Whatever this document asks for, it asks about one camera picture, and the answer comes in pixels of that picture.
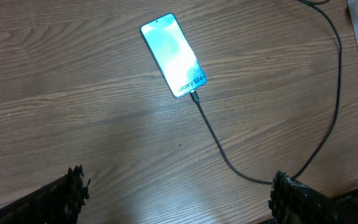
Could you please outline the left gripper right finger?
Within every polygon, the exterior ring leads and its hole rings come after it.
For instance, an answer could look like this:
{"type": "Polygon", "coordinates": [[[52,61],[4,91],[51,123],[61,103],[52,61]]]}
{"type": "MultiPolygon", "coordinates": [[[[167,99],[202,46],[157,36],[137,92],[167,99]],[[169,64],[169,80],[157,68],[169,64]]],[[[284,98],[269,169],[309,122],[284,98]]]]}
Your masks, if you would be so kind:
{"type": "Polygon", "coordinates": [[[281,171],[278,171],[273,178],[268,207],[278,223],[353,222],[351,212],[281,171]]]}

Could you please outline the Samsung Galaxy smartphone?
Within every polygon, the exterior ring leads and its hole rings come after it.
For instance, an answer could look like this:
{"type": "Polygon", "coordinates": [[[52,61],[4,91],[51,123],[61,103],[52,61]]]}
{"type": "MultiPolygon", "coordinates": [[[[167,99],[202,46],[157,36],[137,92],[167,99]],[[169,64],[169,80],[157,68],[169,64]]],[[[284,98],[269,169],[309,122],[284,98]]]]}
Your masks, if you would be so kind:
{"type": "Polygon", "coordinates": [[[168,13],[142,25],[140,33],[175,98],[181,98],[207,82],[174,14],[168,13]]]}

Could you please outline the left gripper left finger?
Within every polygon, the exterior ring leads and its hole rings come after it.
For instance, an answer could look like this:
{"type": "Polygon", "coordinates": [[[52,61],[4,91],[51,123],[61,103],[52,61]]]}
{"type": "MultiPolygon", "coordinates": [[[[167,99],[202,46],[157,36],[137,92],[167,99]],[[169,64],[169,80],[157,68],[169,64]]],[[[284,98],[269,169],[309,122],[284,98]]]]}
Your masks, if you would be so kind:
{"type": "Polygon", "coordinates": [[[90,198],[83,167],[69,168],[61,178],[0,208],[0,223],[76,223],[90,198]]]}

